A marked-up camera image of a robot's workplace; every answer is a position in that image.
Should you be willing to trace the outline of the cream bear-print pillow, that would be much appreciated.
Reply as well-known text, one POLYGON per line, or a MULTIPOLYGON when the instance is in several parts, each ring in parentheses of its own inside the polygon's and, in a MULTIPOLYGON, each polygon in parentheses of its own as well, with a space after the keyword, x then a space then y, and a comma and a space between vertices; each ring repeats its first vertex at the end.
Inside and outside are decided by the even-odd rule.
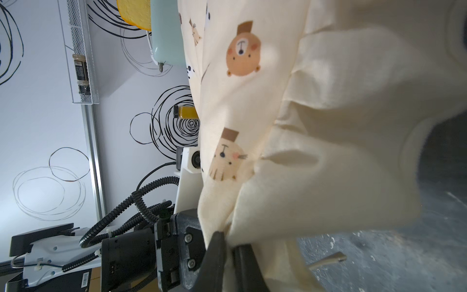
POLYGON ((467 107, 465 1, 179 1, 208 245, 252 245, 270 292, 318 292, 297 238, 421 211, 417 168, 467 107))

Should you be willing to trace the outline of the yellow juice bottle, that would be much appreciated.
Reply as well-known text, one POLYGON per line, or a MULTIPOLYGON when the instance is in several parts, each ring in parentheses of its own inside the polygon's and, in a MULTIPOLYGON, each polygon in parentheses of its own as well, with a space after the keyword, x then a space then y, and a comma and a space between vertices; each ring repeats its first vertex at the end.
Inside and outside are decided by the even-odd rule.
POLYGON ((195 107, 175 105, 173 111, 176 119, 199 119, 195 107))

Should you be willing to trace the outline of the right yellow toast slice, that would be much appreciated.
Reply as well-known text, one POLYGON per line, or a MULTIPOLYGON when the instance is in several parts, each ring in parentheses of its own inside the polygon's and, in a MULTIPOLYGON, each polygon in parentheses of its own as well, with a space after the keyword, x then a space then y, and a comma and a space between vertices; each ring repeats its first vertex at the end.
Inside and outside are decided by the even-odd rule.
POLYGON ((139 29, 151 31, 150 0, 117 0, 117 8, 122 19, 139 29))

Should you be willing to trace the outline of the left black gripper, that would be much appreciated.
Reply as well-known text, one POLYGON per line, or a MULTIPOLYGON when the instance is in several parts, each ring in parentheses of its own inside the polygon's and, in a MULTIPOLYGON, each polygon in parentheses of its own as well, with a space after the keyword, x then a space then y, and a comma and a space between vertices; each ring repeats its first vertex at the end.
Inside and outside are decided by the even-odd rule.
MULTIPOLYGON (((154 225, 158 285, 162 292, 222 292, 226 262, 223 232, 206 250, 196 209, 163 212, 154 225)), ((238 292, 270 292, 252 245, 233 249, 238 292)))

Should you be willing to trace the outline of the dark bottle in shelf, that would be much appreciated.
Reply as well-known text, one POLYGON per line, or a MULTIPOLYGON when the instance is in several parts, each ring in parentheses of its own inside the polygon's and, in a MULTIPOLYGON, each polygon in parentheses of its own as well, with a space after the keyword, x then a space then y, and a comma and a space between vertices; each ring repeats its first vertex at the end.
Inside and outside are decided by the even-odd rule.
POLYGON ((79 93, 81 95, 91 95, 90 78, 88 74, 88 67, 86 57, 80 54, 72 55, 74 60, 75 73, 77 76, 77 84, 79 93))

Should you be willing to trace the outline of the mint green toaster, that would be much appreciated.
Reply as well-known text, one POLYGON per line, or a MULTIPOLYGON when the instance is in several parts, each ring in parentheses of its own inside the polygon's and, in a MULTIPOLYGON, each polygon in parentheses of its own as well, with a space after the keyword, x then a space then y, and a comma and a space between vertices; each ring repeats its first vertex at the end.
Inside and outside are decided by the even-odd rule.
POLYGON ((164 66, 184 66, 186 63, 181 32, 178 2, 174 0, 150 1, 152 26, 152 58, 159 72, 164 66))

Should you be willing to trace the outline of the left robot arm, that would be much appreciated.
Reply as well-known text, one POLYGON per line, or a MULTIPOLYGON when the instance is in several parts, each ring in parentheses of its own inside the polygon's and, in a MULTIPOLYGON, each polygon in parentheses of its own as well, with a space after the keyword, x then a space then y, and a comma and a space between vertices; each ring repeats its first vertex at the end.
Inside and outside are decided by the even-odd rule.
POLYGON ((14 277, 8 292, 224 292, 233 260, 233 290, 268 290, 250 245, 227 250, 216 232, 206 245, 194 209, 175 213, 170 201, 152 207, 154 224, 133 216, 80 248, 82 231, 59 225, 14 236, 14 277))

